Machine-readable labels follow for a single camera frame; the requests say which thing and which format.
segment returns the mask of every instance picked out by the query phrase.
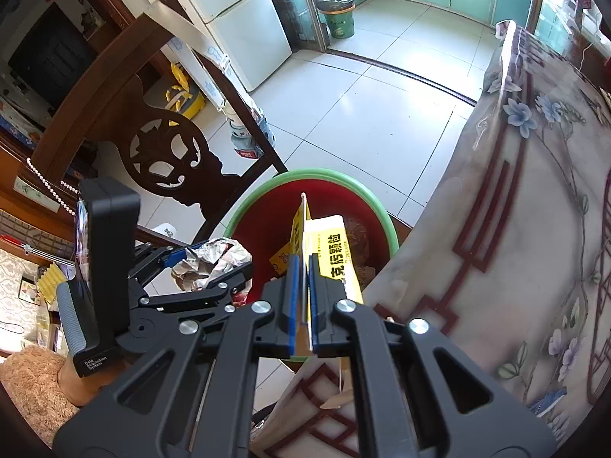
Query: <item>green trash can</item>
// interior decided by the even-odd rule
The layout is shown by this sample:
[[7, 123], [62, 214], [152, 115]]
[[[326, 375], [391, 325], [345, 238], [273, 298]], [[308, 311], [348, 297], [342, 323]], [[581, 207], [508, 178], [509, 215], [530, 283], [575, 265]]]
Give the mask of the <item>green trash can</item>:
[[354, 16], [352, 15], [352, 10], [354, 10], [354, 5], [346, 10], [337, 10], [335, 12], [320, 11], [325, 15], [331, 36], [338, 39], [354, 36]]
[[354, 36], [355, 0], [314, 0], [316, 8], [325, 16], [332, 38], [346, 39]]

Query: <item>refrigerator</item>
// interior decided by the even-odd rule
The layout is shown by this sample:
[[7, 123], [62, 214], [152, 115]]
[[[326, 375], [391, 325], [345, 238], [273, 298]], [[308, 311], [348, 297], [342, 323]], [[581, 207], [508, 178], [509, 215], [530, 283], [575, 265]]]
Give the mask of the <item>refrigerator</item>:
[[291, 54], [271, 0], [178, 1], [193, 24], [229, 56], [247, 91], [265, 81]]

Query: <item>floral tablecloth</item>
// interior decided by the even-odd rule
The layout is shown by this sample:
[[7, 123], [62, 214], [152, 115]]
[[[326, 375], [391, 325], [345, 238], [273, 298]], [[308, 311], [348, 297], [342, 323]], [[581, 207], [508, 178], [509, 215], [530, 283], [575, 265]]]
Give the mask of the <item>floral tablecloth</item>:
[[[441, 182], [364, 298], [383, 317], [429, 320], [560, 444], [611, 378], [611, 114], [577, 69], [514, 22], [497, 37]], [[316, 441], [320, 456], [358, 456], [352, 403], [315, 405], [328, 388], [312, 375], [334, 381], [337, 368], [313, 359], [302, 372], [253, 449], [301, 457]]]

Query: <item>brown fuzzy sleeve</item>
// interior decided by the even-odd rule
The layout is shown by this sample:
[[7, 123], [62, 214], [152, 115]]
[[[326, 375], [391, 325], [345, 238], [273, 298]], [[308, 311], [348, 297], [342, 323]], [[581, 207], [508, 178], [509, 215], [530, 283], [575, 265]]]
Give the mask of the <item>brown fuzzy sleeve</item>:
[[0, 382], [10, 399], [49, 447], [57, 430], [78, 411], [57, 384], [64, 361], [51, 350], [30, 345], [0, 364]]

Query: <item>device screen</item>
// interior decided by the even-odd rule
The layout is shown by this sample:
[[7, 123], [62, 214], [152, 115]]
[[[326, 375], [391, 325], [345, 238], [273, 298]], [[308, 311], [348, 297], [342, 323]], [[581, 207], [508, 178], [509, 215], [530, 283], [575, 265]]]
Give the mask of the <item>device screen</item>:
[[91, 278], [89, 277], [89, 222], [87, 209], [83, 200], [78, 201], [78, 214], [76, 216], [76, 262], [81, 271], [82, 279], [87, 282], [91, 290]]

